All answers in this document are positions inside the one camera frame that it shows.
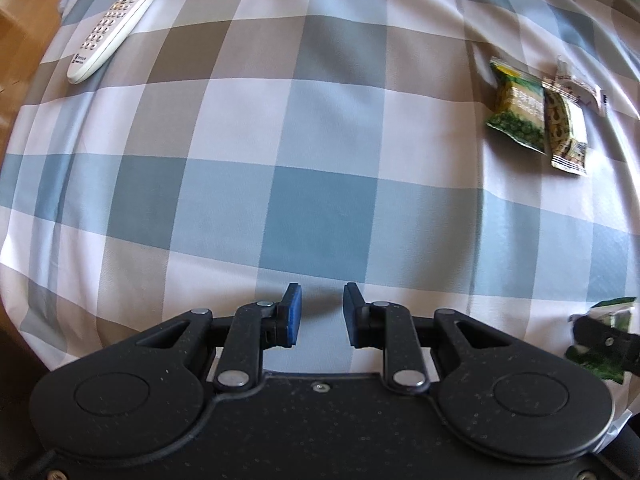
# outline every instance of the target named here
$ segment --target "screw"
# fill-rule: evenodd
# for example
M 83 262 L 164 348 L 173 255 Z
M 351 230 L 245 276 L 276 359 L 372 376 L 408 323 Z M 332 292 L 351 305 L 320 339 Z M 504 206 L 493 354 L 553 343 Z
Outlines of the screw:
M 218 382 L 229 388 L 239 388 L 249 382 L 249 374 L 242 370 L 225 370 L 218 376 Z
M 408 388 L 422 386 L 426 380 L 424 374 L 418 370 L 400 370 L 394 374 L 394 382 Z
M 591 471 L 583 471 L 578 473 L 578 476 L 575 480 L 598 480 L 598 477 L 592 473 Z
M 331 389 L 327 383 L 313 383 L 311 387 L 318 394 L 325 394 Z

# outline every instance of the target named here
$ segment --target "metal rivet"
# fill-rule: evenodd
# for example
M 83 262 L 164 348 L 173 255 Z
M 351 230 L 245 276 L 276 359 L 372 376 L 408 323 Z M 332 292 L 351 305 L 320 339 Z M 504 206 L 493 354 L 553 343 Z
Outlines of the metal rivet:
M 249 382 L 249 374 L 242 370 L 225 370 L 218 376 L 218 382 L 229 388 L 239 388 Z
M 592 473 L 591 471 L 583 471 L 578 473 L 578 476 L 575 480 L 598 480 L 598 477 Z
M 62 471 L 54 469 L 47 473 L 47 480 L 66 480 L 66 475 Z
M 331 386 L 329 386 L 327 383 L 313 383 L 311 384 L 311 387 L 315 392 L 319 394 L 325 394 L 331 389 Z
M 394 382 L 400 386 L 416 388 L 422 386 L 427 378 L 418 370 L 400 370 L 394 374 Z

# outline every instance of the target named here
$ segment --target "checkered tablecloth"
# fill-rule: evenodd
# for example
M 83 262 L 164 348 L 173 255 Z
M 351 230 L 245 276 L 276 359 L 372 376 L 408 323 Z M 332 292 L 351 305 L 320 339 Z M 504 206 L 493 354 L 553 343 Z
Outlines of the checkered tablecloth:
M 66 1 L 0 177 L 2 301 L 50 368 L 289 282 L 298 345 L 265 366 L 308 372 L 376 366 L 348 345 L 347 281 L 557 353 L 569 314 L 640 292 L 626 0 L 156 0 L 72 86 L 113 1 Z M 491 56 L 553 75 L 560 55 L 609 96 L 586 178 L 484 126 Z

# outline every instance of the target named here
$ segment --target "remote control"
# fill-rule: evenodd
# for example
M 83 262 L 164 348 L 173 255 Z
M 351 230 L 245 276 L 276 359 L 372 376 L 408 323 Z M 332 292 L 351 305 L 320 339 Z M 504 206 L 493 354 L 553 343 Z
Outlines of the remote control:
M 66 72 L 72 84 L 98 70 L 129 35 L 153 0 L 116 0 L 74 54 Z

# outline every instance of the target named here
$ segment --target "green snack packet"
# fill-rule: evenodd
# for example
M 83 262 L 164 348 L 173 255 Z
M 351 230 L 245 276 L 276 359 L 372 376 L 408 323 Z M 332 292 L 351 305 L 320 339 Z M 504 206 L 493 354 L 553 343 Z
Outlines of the green snack packet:
M 545 153 L 544 93 L 542 82 L 530 74 L 492 58 L 498 79 L 495 112 L 487 125 L 518 144 Z
M 622 332 L 629 332 L 635 300 L 636 298 L 616 298 L 615 300 L 601 301 L 589 309 L 587 316 L 607 326 L 622 330 Z M 590 370 L 602 380 L 614 381 L 618 384 L 623 384 L 625 381 L 625 371 L 619 363 L 587 347 L 569 346 L 564 356 L 569 361 Z
M 587 127 L 575 98 L 557 87 L 545 85 L 545 115 L 551 165 L 558 170 L 586 175 Z

